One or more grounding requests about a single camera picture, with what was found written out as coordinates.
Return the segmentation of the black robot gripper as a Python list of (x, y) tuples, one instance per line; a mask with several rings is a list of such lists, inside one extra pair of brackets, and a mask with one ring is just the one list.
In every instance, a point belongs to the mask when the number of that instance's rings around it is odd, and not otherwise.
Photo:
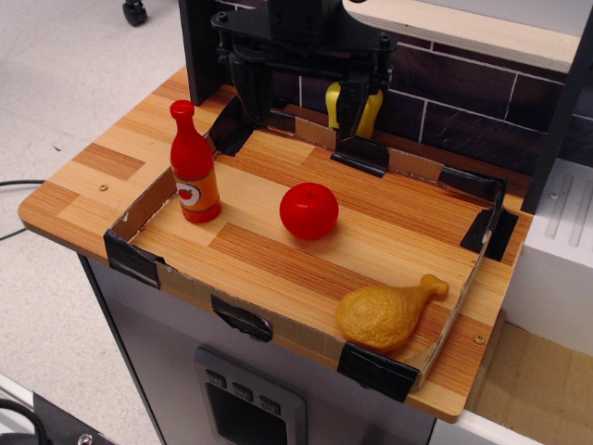
[(340, 82), (339, 139), (356, 136), (371, 91), (391, 82), (397, 41), (346, 10), (342, 1), (269, 1), (211, 19), (246, 115), (261, 126), (273, 102), (273, 72)]

